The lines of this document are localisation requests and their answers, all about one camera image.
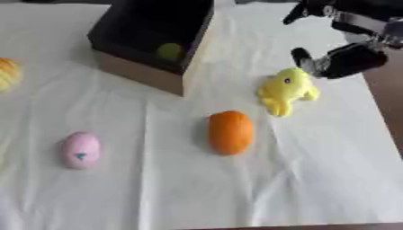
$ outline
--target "yellow plush toy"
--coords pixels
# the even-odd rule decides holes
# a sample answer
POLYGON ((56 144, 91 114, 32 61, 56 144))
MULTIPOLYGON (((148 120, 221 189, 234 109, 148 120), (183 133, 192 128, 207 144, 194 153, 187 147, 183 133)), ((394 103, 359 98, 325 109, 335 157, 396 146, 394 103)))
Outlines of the yellow plush toy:
POLYGON ((315 101, 319 97, 319 90, 312 84, 307 73, 294 67, 266 79, 257 90, 257 95, 270 113, 277 117, 286 117, 291 113, 292 101, 315 101))

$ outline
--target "orange fruit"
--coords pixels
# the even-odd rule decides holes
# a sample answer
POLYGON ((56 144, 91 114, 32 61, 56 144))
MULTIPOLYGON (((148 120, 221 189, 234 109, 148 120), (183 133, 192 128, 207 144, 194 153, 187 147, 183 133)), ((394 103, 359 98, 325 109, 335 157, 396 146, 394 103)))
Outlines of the orange fruit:
POLYGON ((242 152, 252 141, 252 121, 239 111, 224 111, 209 118, 209 142, 220 155, 242 152))

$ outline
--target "table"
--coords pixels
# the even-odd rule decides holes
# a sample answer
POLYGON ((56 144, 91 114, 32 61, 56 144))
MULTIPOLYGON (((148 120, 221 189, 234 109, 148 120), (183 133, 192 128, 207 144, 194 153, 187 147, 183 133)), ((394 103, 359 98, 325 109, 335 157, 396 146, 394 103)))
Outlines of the table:
POLYGON ((107 6, 1 4, 0 56, 24 79, 0 97, 2 229, 178 229, 393 222, 403 172, 360 75, 315 80, 318 102, 287 119, 256 102, 263 76, 345 43, 329 21, 281 18, 292 4, 221 8, 185 98, 96 68, 85 35, 107 6), (236 157, 206 146, 206 116, 239 110, 255 123, 236 157), (66 169, 59 142, 94 132, 102 160, 66 169))

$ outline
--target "cardboard box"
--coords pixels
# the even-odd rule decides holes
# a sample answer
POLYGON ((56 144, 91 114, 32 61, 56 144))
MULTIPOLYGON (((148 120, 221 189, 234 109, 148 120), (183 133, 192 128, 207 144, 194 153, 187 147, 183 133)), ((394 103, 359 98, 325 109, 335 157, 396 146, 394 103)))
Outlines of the cardboard box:
POLYGON ((127 0, 114 4, 88 34, 99 67, 184 95, 206 46, 213 0, 127 0), (179 44, 177 59, 157 50, 179 44))

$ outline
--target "pink toy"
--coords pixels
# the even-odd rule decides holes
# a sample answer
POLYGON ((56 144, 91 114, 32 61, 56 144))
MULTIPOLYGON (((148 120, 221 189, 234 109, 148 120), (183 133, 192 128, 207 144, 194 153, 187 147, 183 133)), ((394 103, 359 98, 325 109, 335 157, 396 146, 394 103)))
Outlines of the pink toy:
POLYGON ((66 138, 63 157, 67 166, 85 169, 92 166, 100 157, 100 144, 91 133, 76 132, 66 138))

